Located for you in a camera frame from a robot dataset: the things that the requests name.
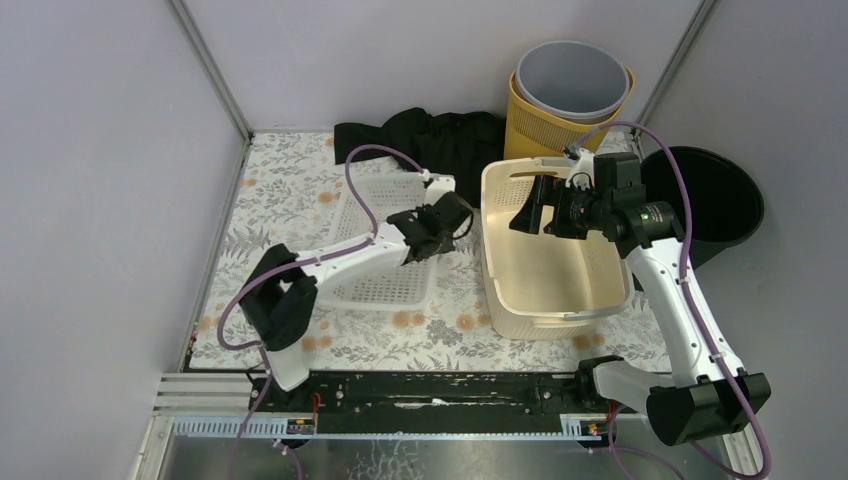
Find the cream plastic basket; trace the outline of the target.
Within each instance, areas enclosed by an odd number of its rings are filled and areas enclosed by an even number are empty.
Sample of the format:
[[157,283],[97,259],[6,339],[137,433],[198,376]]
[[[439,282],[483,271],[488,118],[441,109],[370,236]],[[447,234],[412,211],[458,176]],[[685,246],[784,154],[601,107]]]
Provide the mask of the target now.
[[635,288],[614,244],[593,231],[585,240],[513,231],[512,218],[537,175],[566,178],[554,157],[503,160],[481,176],[484,289],[494,330],[508,339],[556,340],[586,335],[623,312]]

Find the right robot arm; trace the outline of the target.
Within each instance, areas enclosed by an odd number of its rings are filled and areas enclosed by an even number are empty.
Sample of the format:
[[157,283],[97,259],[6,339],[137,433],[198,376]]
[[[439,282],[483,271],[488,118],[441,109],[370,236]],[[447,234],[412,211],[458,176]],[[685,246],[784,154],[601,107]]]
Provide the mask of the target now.
[[597,412],[610,401],[647,416],[668,445],[738,433],[771,395],[724,339],[700,290],[673,208],[650,202],[633,154],[581,155],[566,177],[537,175],[510,229],[584,240],[601,233],[647,295],[670,358],[664,377],[618,356],[579,363],[573,396]]

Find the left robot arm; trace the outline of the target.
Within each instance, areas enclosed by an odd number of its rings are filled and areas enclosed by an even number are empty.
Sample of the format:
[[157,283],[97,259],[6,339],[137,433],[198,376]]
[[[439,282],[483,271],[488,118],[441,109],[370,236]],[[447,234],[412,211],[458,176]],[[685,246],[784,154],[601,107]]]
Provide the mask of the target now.
[[295,253],[283,244],[268,249],[236,295],[236,304],[259,335],[274,382],[272,398],[288,411],[309,401],[310,369],[301,339],[319,293],[360,276],[453,251],[457,232],[472,224],[472,216],[467,202],[448,192],[433,204],[389,216],[371,234],[329,249]]

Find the white perforated plastic basket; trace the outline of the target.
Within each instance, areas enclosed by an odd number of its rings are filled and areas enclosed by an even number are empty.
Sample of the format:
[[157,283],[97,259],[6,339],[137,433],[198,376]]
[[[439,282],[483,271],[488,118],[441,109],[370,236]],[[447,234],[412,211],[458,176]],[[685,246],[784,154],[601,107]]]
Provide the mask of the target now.
[[[355,176],[353,184],[378,221],[411,210],[424,202],[425,186],[414,173]],[[367,214],[350,193],[340,192],[328,234],[333,245],[372,231]],[[353,310],[419,310],[429,302],[436,283],[437,259],[382,268],[338,284],[318,294],[327,308]]]

